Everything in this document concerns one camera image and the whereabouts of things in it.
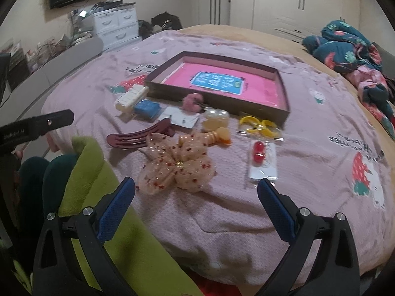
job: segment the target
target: metal screw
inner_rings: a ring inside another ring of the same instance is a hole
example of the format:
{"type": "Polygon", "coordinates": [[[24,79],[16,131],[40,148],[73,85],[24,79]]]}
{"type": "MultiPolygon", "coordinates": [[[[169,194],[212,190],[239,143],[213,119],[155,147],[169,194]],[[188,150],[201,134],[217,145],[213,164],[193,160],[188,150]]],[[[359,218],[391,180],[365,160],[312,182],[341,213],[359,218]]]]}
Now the metal screw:
{"type": "Polygon", "coordinates": [[[310,211],[307,208],[301,208],[299,211],[302,216],[308,216],[310,214],[310,211]]]}
{"type": "Polygon", "coordinates": [[[337,214],[337,219],[338,219],[338,220],[346,220],[346,216],[345,216],[345,214],[343,214],[343,213],[338,213],[338,214],[337,214]]]}
{"type": "Polygon", "coordinates": [[[92,209],[91,207],[86,207],[86,208],[82,211],[82,213],[83,213],[85,216],[91,215],[92,212],[93,212],[93,209],[92,209]]]}
{"type": "Polygon", "coordinates": [[[48,220],[52,220],[52,219],[54,219],[56,217],[56,213],[49,213],[48,215],[47,215],[47,219],[48,220]]]}

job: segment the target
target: green blanket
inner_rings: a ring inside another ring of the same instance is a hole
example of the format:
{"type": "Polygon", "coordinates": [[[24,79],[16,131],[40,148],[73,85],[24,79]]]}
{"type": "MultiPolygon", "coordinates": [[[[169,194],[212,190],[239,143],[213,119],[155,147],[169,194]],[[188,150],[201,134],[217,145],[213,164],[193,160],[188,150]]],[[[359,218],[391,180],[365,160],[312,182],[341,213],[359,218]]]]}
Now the green blanket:
{"type": "MultiPolygon", "coordinates": [[[[59,215],[78,214],[84,207],[96,206],[112,193],[119,181],[104,160],[98,143],[90,137],[74,137],[79,155],[66,186],[59,215]]],[[[99,289],[78,240],[73,241],[78,262],[89,285],[99,289]]],[[[132,207],[121,221],[105,249],[126,281],[139,296],[203,296],[195,283],[181,270],[162,245],[145,228],[132,207]]]]}

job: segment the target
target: door handle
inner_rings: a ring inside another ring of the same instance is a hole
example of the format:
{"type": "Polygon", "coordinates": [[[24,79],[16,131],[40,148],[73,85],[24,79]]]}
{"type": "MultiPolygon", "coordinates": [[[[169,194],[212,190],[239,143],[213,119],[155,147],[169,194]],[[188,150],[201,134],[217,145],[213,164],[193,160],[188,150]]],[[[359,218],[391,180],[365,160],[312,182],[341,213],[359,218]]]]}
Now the door handle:
{"type": "Polygon", "coordinates": [[[117,38],[118,40],[122,40],[124,37],[126,37],[126,32],[125,32],[124,34],[120,34],[120,35],[117,35],[117,36],[116,36],[116,38],[117,38]]]}

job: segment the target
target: beige bed sheet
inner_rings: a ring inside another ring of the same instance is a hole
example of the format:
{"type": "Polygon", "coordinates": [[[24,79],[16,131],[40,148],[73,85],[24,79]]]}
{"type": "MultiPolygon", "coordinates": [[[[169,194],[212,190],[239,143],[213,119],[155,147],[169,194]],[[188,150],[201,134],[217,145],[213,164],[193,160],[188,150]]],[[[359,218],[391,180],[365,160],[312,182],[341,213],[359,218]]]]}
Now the beige bed sheet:
{"type": "MultiPolygon", "coordinates": [[[[227,40],[232,40],[232,41],[243,41],[243,42],[249,42],[258,46],[261,46],[263,48],[266,48],[268,50],[278,52],[280,54],[290,54],[293,55],[299,59],[301,59],[303,62],[306,62],[307,64],[310,64],[314,68],[327,73],[328,75],[332,77],[337,77],[339,76],[338,73],[335,71],[329,69],[326,65],[323,63],[319,62],[317,59],[315,59],[313,56],[308,54],[305,50],[305,48],[298,43],[295,43],[293,41],[286,40],[284,38],[276,37],[274,35],[270,35],[267,33],[262,33],[262,32],[257,32],[249,29],[242,29],[242,28],[236,28],[236,27],[231,27],[228,25],[197,25],[194,27],[188,27],[185,29],[182,29],[180,32],[186,33],[186,34],[196,34],[196,35],[211,35],[227,40]]],[[[344,84],[347,86],[349,92],[355,97],[357,102],[359,103],[359,106],[361,107],[362,111],[365,113],[366,117],[370,121],[370,123],[374,126],[374,128],[377,131],[378,138],[382,147],[382,150],[384,151],[384,154],[386,156],[386,159],[388,160],[389,164],[391,165],[391,179],[392,179],[392,187],[393,187],[393,194],[394,194],[394,200],[395,200],[395,189],[394,189],[394,184],[395,184],[395,142],[391,140],[389,135],[386,133],[386,131],[383,129],[383,127],[380,125],[380,123],[372,116],[371,113],[369,113],[358,101],[357,97],[357,90],[354,88],[350,82],[348,82],[346,79],[342,78],[344,81],[344,84]]],[[[242,287],[240,286],[240,291],[242,292],[243,295],[245,296],[250,296],[254,295],[254,293],[259,289],[259,287],[242,287]]]]}

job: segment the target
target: bed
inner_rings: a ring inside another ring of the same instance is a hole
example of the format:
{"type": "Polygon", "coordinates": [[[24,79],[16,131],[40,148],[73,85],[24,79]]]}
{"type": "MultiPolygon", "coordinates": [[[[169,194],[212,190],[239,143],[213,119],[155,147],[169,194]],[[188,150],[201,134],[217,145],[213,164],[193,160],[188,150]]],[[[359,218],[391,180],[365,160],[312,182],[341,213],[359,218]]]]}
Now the bed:
{"type": "MultiPolygon", "coordinates": [[[[144,149],[114,149],[106,137],[143,130],[150,123],[122,121],[113,107],[116,95],[108,86],[138,74],[141,65],[160,65],[181,51],[239,57],[280,71],[291,114],[285,141],[278,145],[276,188],[317,215],[346,214],[361,274],[388,260],[395,247],[395,144],[358,102],[354,87],[292,41],[247,29],[200,25],[165,31],[103,54],[62,81],[46,100],[42,113],[71,109],[76,117],[72,126],[51,133],[55,145],[68,153],[73,135],[93,136],[120,181],[125,176],[137,179],[147,162],[144,149]],[[372,172],[364,173],[361,166],[372,172]],[[371,188],[356,186],[361,177],[367,177],[364,183],[371,188]]],[[[236,127],[237,119],[232,118],[230,128],[236,127]]],[[[246,180],[248,148],[245,137],[234,133],[229,148],[209,148],[218,175],[207,188],[195,194],[176,188],[155,196],[138,193],[132,204],[179,264],[238,286],[262,285],[288,247],[278,238],[254,185],[246,180]]],[[[313,245],[297,283],[306,280],[318,246],[313,245]]]]}

